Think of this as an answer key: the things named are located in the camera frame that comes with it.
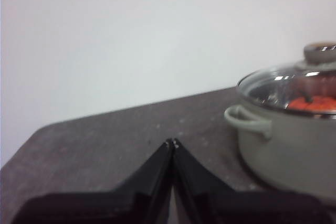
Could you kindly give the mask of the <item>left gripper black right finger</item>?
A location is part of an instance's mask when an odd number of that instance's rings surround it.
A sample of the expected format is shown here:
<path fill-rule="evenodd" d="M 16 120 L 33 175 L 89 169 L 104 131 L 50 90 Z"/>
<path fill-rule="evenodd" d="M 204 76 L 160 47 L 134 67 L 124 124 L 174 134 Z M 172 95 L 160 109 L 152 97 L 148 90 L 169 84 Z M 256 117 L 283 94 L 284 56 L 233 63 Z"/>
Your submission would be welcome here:
<path fill-rule="evenodd" d="M 174 191 L 181 223 L 332 223 L 316 198 L 290 191 L 236 191 L 173 139 Z"/>

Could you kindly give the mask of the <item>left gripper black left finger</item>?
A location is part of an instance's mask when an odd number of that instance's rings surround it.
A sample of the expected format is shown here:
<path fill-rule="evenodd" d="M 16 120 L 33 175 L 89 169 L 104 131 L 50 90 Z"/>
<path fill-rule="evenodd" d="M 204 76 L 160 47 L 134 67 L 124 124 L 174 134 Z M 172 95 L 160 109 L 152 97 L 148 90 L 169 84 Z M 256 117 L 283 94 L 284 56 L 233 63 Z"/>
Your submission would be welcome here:
<path fill-rule="evenodd" d="M 166 223 L 174 145 L 166 140 L 130 177 L 109 191 L 53 193 L 26 201 L 13 223 Z"/>

